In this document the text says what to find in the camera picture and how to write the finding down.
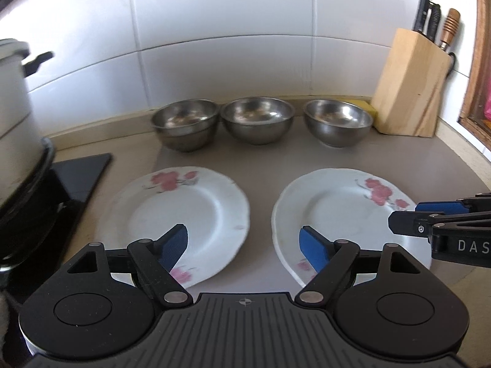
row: pot lid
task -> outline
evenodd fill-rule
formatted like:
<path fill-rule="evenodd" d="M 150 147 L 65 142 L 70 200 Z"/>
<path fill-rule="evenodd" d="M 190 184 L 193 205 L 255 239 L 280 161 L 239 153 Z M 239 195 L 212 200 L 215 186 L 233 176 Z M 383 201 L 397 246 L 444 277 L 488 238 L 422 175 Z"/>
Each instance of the pot lid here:
<path fill-rule="evenodd" d="M 11 57 L 12 55 L 20 55 L 24 59 L 29 54 L 29 44 L 24 41 L 17 41 L 15 39 L 0 40 L 0 60 Z"/>

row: black glass cooktop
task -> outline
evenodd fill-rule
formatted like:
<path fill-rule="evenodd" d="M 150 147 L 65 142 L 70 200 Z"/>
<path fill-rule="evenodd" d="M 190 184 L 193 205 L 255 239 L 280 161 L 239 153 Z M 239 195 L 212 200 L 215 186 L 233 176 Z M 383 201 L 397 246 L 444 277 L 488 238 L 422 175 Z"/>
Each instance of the black glass cooktop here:
<path fill-rule="evenodd" d="M 0 286 L 6 292 L 10 307 L 3 358 L 14 368 L 23 366 L 30 358 L 19 330 L 19 308 L 60 267 L 87 202 L 111 159 L 112 155 L 105 153 L 52 164 L 48 177 L 57 177 L 69 200 L 63 203 L 54 226 L 36 251 L 18 267 L 0 273 Z"/>

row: plate rim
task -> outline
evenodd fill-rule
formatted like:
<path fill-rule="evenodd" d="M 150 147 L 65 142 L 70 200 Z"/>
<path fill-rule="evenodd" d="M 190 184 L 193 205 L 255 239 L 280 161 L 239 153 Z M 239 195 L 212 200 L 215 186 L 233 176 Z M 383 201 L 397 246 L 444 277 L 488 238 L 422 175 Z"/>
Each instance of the plate rim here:
<path fill-rule="evenodd" d="M 235 182 L 235 180 L 232 179 L 231 177 L 229 177 L 229 176 L 227 176 L 227 175 L 225 175 L 223 173 L 220 173 L 220 172 L 218 172 L 216 170 L 212 170 L 212 169 L 208 169 L 206 167 L 200 167 L 200 166 L 174 166 L 174 167 L 165 167 L 165 168 L 156 170 L 154 172 L 151 172 L 151 173 L 148 173 L 148 174 L 144 174 L 141 177 L 135 178 L 131 182 L 129 182 L 126 185 L 124 185 L 123 188 L 121 188 L 111 198 L 111 200 L 107 204 L 106 209 L 104 210 L 104 212 L 102 213 L 102 215 L 99 217 L 99 219 L 97 221 L 97 225 L 96 225 L 96 228 L 95 228 L 94 235 L 95 235 L 95 237 L 97 237 L 97 240 L 98 241 L 104 243 L 104 241 L 101 240 L 103 238 L 101 236 L 102 228 L 104 226 L 104 221 L 106 221 L 106 222 L 109 221 L 109 219 L 104 220 L 104 218 L 110 218 L 110 216 L 112 216 L 112 214 L 113 214 L 112 211 L 113 211 L 113 209 L 114 209 L 114 207 L 116 205 L 116 201 L 118 201 L 118 199 L 121 198 L 121 195 L 130 186 L 135 185 L 138 182 L 144 182 L 147 178 L 151 178 L 151 176 L 156 175 L 156 174 L 158 174 L 160 172 L 163 172 L 163 171 L 166 171 L 166 172 L 171 172 L 171 171 L 178 171 L 178 172 L 179 171 L 197 171 L 197 172 L 201 171 L 201 172 L 203 172 L 203 171 L 206 171 L 208 173 L 212 173 L 213 175 L 218 175 L 218 177 L 220 177 L 222 180 L 224 180 L 229 185 L 231 185 L 232 188 L 234 188 L 234 191 L 237 192 L 236 196 L 239 199 L 241 199 L 241 202 L 244 203 L 244 207 L 245 207 L 242 210 L 242 213 L 241 213 L 242 217 L 244 218 L 244 228 L 241 228 L 240 230 L 237 230 L 236 232 L 234 232 L 234 238 L 236 238 L 238 240 L 238 244 L 237 244 L 237 247 L 234 248 L 234 250 L 230 253 L 230 259 L 224 260 L 224 265 L 220 269 L 213 270 L 210 275 L 204 275 L 203 276 L 203 279 L 200 279 L 197 282 L 191 281 L 191 285 L 181 284 L 182 287 L 184 287 L 184 288 L 187 289 L 188 287 L 197 285 L 200 282 L 203 282 L 205 280 L 210 279 L 211 277 L 214 277 L 219 272 L 221 272 L 222 270 L 224 270 L 225 267 L 227 267 L 235 259 L 235 257 L 239 253 L 240 249 L 242 248 L 243 244 L 245 243 L 245 241 L 247 239 L 247 236 L 249 235 L 249 230 L 250 230 L 250 203 L 249 203 L 249 199 L 247 198 L 246 193 L 241 189 L 241 187 L 239 187 L 239 185 L 237 185 L 237 183 Z"/>
<path fill-rule="evenodd" d="M 306 174 L 303 174 L 299 177 L 297 177 L 296 179 L 292 180 L 285 188 L 283 188 L 282 192 L 280 193 L 278 199 L 276 200 L 275 204 L 274 204 L 274 207 L 273 207 L 273 211 L 271 213 L 271 229 L 272 229 L 272 238 L 273 238 L 273 245 L 274 245 L 274 250 L 276 251 L 276 255 L 278 256 L 278 259 L 281 261 L 281 264 L 283 264 L 283 267 L 285 267 L 285 269 L 290 273 L 290 275 L 299 283 L 300 286 L 306 286 L 307 284 L 305 284 L 303 282 L 303 280 L 300 278 L 300 276 L 294 271 L 294 269 L 288 264 L 288 262 L 286 261 L 286 258 L 285 256 L 283 255 L 283 253 L 281 252 L 281 248 L 280 248 L 280 245 L 278 243 L 278 233 L 277 233 L 277 228 L 276 228 L 276 221 L 275 221 L 275 217 L 276 217 L 276 213 L 277 213 L 277 210 L 279 209 L 279 204 L 282 202 L 282 200 L 285 198 L 285 195 L 286 193 L 289 191 L 289 189 L 294 186 L 295 183 L 297 183 L 301 178 L 303 177 L 307 177 L 309 175 L 312 175 L 313 173 L 317 173 L 317 172 L 327 172 L 327 171 L 350 171 L 350 172 L 355 172 L 355 173 L 361 173 L 363 175 L 367 175 L 367 176 L 370 176 L 370 177 L 373 177 L 375 179 L 381 179 L 383 180 L 384 182 L 386 182 L 387 184 L 390 184 L 391 186 L 394 187 L 394 189 L 397 189 L 399 190 L 403 195 L 405 195 L 409 201 L 411 201 L 414 205 L 416 205 L 416 203 L 414 203 L 414 201 L 406 194 L 404 193 L 403 191 L 401 191 L 399 189 L 399 187 L 395 186 L 393 183 L 387 181 L 386 179 L 382 178 L 382 177 L 379 177 L 377 175 L 374 175 L 374 174 L 371 174 L 371 173 L 368 173 L 368 172 L 364 172 L 362 170 L 358 170 L 358 169 L 351 169 L 351 168 L 336 168 L 336 167 L 326 167 L 326 168 L 322 168 L 322 169 L 317 169 L 317 170 L 314 170 L 312 172 L 309 172 L 309 173 L 306 173 Z"/>

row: wooden frame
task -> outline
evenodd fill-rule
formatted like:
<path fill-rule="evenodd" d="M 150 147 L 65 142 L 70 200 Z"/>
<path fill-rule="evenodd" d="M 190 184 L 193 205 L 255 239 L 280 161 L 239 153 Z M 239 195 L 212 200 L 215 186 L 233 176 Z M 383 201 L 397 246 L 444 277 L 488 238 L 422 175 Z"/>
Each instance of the wooden frame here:
<path fill-rule="evenodd" d="M 458 122 L 491 149 L 491 129 L 484 122 L 484 105 L 491 77 L 491 0 L 477 0 L 477 24 L 469 84 Z"/>

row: tile wall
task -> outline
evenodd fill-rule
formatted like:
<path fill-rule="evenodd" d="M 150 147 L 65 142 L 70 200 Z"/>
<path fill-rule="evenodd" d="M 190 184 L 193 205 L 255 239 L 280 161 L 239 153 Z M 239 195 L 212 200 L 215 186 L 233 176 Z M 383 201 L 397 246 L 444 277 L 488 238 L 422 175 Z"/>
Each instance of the tile wall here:
<path fill-rule="evenodd" d="M 475 37 L 476 0 L 461 12 L 458 64 L 440 116 L 457 123 Z M 44 134 L 185 98 L 351 94 L 370 97 L 398 27 L 418 0 L 16 0 L 0 39 L 56 56 L 28 78 Z"/>

